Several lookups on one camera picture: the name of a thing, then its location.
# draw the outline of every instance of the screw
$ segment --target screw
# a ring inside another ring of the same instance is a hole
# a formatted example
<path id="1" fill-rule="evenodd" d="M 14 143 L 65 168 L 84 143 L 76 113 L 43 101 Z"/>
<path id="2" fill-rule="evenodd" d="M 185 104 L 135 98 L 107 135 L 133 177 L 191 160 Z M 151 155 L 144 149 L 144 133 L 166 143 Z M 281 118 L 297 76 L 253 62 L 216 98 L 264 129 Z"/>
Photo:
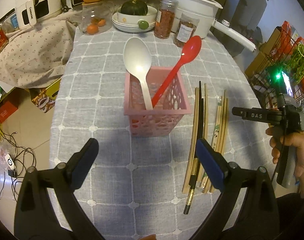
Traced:
<path id="1" fill-rule="evenodd" d="M 266 173 L 266 172 L 267 172 L 267 169 L 261 166 L 261 167 L 259 168 L 259 171 L 261 171 L 262 173 Z"/>
<path id="2" fill-rule="evenodd" d="M 29 167 L 28 170 L 27 170 L 27 172 L 28 172 L 28 173 L 32 173 L 34 170 L 35 170 L 34 167 Z"/>
<path id="3" fill-rule="evenodd" d="M 59 163 L 59 164 L 57 165 L 57 168 L 58 168 L 59 170 L 62 170 L 62 169 L 65 168 L 65 166 L 66 166 L 65 163 Z"/>
<path id="4" fill-rule="evenodd" d="M 237 164 L 235 162 L 229 162 L 229 166 L 233 169 L 237 168 Z"/>

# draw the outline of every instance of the white spoon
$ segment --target white spoon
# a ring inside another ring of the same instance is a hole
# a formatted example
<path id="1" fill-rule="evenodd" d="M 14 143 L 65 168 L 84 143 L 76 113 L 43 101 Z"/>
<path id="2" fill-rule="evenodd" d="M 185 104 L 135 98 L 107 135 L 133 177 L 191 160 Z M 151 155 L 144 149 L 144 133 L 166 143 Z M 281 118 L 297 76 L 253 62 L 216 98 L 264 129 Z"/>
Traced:
<path id="1" fill-rule="evenodd" d="M 126 70 L 140 81 L 145 109 L 152 110 L 153 106 L 146 80 L 152 64 L 152 56 L 148 47 L 139 38 L 129 39 L 124 47 L 123 62 Z"/>

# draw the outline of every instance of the spoon handle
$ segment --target spoon handle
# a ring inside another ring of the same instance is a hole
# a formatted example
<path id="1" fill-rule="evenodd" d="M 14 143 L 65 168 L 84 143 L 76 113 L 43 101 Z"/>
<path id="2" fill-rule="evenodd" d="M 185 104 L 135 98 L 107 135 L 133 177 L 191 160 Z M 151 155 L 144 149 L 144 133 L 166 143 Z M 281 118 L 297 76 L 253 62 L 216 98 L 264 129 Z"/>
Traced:
<path id="1" fill-rule="evenodd" d="M 146 110 L 153 110 L 153 106 L 152 106 L 152 102 L 151 102 L 151 96 L 150 96 L 150 92 L 149 92 L 149 88 L 148 88 L 148 83 L 144 79 L 144 80 L 140 80 L 140 84 L 141 84 L 145 109 Z"/>
<path id="2" fill-rule="evenodd" d="M 153 98 L 152 98 L 153 107 L 156 106 L 156 104 L 160 100 L 161 96 L 164 94 L 167 87 L 170 85 L 170 83 L 172 82 L 173 78 L 178 73 L 178 71 L 179 71 L 180 67 L 182 67 L 182 65 L 183 65 L 183 63 L 180 58 L 179 61 L 177 62 L 177 64 L 172 68 L 172 70 L 170 71 L 170 73 L 168 74 L 168 76 L 166 77 L 166 79 L 164 80 L 162 85 L 160 86 L 160 88 L 157 90 L 157 92 L 153 96 Z"/>

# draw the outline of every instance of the blue package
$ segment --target blue package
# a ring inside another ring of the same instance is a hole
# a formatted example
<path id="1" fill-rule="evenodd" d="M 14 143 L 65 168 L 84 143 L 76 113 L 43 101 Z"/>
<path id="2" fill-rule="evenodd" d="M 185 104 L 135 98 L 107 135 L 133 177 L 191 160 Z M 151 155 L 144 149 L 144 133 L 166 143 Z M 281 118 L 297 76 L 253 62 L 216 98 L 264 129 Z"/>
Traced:
<path id="1" fill-rule="evenodd" d="M 11 23 L 13 25 L 13 27 L 16 29 L 16 28 L 19 28 L 19 23 L 18 23 L 18 19 L 16 18 L 16 14 L 14 14 L 11 18 Z"/>

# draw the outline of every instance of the red box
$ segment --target red box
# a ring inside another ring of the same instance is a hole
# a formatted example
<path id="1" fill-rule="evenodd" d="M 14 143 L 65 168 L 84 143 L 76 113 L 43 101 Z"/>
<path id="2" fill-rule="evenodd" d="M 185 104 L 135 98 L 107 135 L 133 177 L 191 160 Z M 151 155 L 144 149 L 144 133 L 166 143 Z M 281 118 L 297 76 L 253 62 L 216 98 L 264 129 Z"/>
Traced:
<path id="1" fill-rule="evenodd" d="M 11 97 L 11 94 L 8 97 L 0 105 L 0 123 L 3 123 L 11 114 L 19 109 L 17 98 Z"/>

